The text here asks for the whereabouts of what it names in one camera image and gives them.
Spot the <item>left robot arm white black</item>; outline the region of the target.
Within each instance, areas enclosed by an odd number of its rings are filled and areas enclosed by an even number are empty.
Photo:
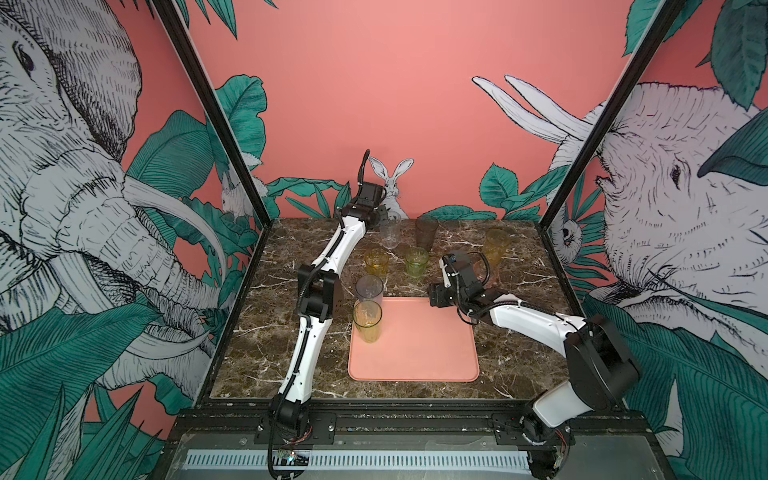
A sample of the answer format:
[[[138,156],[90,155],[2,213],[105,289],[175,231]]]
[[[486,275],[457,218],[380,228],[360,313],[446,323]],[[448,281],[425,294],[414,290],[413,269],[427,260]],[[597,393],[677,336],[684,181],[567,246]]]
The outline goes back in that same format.
[[[296,436],[309,428],[308,401],[316,364],[343,297],[341,273],[357,243],[378,224],[385,195],[384,186],[360,181],[357,194],[337,210],[337,227],[326,247],[312,263],[298,269],[298,338],[285,379],[270,404],[275,424]]]

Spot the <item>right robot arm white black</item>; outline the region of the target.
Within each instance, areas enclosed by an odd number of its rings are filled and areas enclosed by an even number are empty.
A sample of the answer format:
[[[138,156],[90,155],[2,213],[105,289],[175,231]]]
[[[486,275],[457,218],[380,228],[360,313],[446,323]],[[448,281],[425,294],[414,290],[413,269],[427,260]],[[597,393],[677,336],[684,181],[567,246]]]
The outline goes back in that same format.
[[[429,303],[451,308],[472,325],[522,336],[560,358],[560,382],[528,401],[517,430],[531,445],[558,441],[568,423],[586,413],[610,413],[642,376],[639,360],[606,314],[588,317],[531,303],[480,278],[466,252],[439,259],[441,279],[428,286]]]

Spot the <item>tall blue-grey clear tumbler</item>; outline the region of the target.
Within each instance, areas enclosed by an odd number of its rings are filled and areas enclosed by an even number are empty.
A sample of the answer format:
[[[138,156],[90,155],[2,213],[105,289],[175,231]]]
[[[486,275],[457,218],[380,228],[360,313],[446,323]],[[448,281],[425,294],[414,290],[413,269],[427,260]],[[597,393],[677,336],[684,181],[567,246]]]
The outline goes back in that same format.
[[[381,305],[384,296],[384,283],[375,275],[364,275],[355,284],[357,302],[371,301]]]

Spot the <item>pink plastic tray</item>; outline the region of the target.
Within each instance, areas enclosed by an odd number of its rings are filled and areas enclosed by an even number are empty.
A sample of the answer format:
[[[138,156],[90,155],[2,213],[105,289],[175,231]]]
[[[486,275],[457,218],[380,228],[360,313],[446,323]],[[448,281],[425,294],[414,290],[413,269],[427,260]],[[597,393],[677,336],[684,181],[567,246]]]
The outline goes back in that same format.
[[[385,297],[380,336],[352,335],[348,373],[356,381],[472,382],[479,376],[474,332],[450,308],[425,297]]]

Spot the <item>tall light green tumbler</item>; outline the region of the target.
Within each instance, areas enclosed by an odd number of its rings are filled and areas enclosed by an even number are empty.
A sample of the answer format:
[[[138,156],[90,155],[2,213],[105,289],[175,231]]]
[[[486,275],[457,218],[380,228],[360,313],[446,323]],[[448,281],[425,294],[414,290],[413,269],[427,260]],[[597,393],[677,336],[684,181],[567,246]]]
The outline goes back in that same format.
[[[353,322],[366,343],[375,343],[381,334],[381,305],[373,300],[358,301],[353,308]]]

